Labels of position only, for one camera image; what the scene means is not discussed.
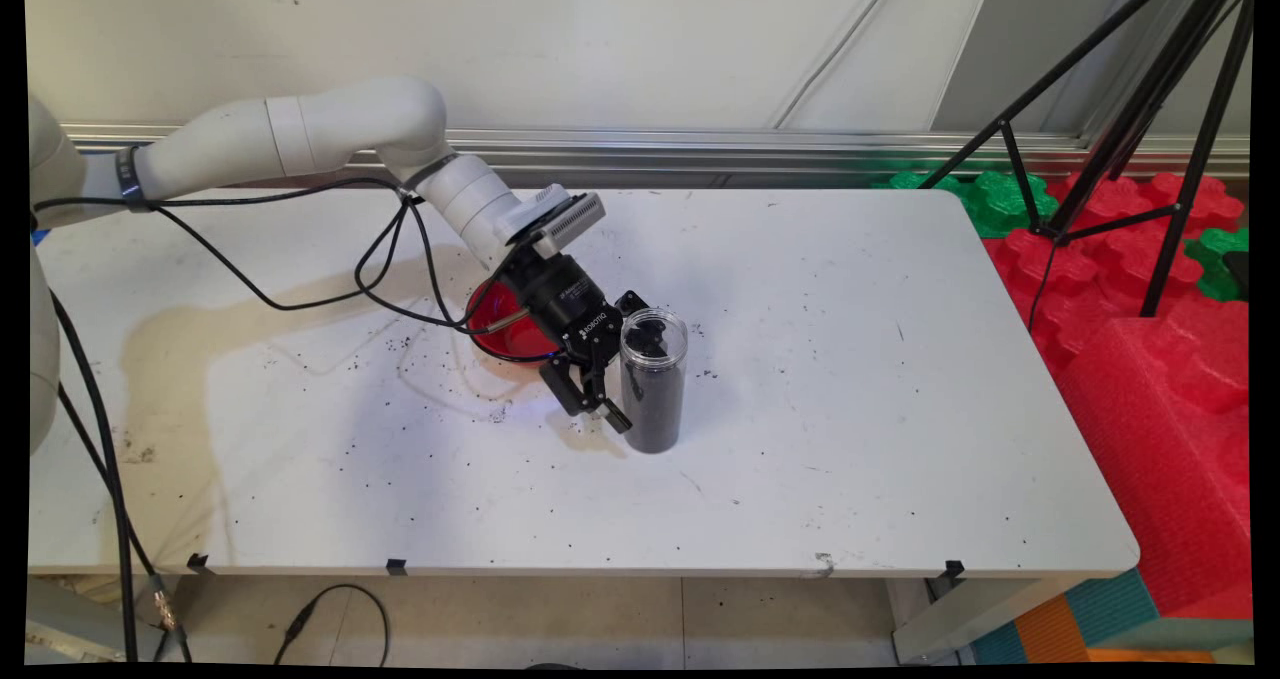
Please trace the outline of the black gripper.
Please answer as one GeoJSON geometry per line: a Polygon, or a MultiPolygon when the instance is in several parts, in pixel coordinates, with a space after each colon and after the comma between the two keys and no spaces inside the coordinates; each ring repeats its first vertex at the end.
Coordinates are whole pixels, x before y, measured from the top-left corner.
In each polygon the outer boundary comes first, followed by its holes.
{"type": "Polygon", "coordinates": [[[549,357],[540,378],[570,416],[600,415],[618,434],[634,424],[608,397],[605,370],[620,351],[622,324],[650,306],[634,291],[613,304],[567,254],[540,256],[534,249],[517,249],[497,273],[516,302],[527,310],[539,337],[529,331],[516,341],[516,357],[549,357]]]}

